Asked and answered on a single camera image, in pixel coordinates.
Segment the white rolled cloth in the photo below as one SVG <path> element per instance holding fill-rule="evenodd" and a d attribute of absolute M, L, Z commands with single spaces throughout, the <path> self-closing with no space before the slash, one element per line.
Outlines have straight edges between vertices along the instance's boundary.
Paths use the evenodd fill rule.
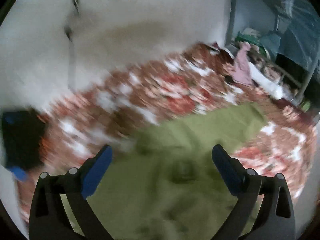
<path fill-rule="evenodd" d="M 266 78 L 251 62 L 249 63 L 249 70 L 252 80 L 262 87 L 272 98 L 276 100 L 286 99 L 288 101 L 294 99 L 287 89 Z"/>

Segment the blue hanging cloth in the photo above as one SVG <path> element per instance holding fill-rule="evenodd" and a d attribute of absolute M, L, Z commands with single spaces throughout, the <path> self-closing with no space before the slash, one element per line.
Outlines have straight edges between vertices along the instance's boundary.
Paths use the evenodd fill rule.
<path fill-rule="evenodd" d="M 275 14 L 275 25 L 260 39 L 272 58 L 281 54 L 310 69 L 319 58 L 319 15 L 309 0 L 263 0 Z"/>

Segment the black and blue clothes pile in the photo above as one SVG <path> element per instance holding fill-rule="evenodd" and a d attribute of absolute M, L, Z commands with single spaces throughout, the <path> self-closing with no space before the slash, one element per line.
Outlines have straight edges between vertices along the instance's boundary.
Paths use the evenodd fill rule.
<path fill-rule="evenodd" d="M 4 167 L 19 181 L 28 179 L 27 172 L 40 165 L 40 140 L 46 123 L 33 108 L 4 111 L 1 117 L 5 153 Z"/>

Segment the green hooded jacket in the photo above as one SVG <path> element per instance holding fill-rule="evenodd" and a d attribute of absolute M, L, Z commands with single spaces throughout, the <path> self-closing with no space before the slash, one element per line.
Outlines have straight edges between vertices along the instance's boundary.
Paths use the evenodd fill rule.
<path fill-rule="evenodd" d="M 88 203 L 114 239 L 211 239 L 236 202 L 212 148 L 234 153 L 265 125 L 247 102 L 141 129 L 115 148 Z"/>

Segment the pink cloth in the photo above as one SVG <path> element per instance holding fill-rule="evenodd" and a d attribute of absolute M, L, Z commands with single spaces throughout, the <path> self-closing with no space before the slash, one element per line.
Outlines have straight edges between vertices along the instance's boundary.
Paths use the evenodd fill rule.
<path fill-rule="evenodd" d="M 251 45 L 248 42 L 240 42 L 239 50 L 234 58 L 233 70 L 231 77 L 234 82 L 244 86 L 252 86 L 251 72 L 247 53 L 250 51 Z"/>

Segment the floral bed blanket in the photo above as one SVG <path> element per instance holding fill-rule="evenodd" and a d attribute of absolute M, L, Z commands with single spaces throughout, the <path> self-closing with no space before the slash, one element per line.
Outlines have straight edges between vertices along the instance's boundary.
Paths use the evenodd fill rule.
<path fill-rule="evenodd" d="M 42 110 L 39 117 L 48 124 L 40 140 L 42 163 L 17 184 L 22 219 L 29 221 L 31 195 L 45 169 L 61 174 L 93 157 L 103 144 L 126 150 L 127 141 L 146 127 L 247 102 L 263 111 L 266 125 L 233 154 L 263 175 L 282 172 L 296 202 L 312 167 L 316 128 L 298 108 L 272 98 L 255 81 L 252 86 L 234 82 L 234 58 L 217 44 L 199 43 L 158 61 L 114 70 L 102 85 Z"/>

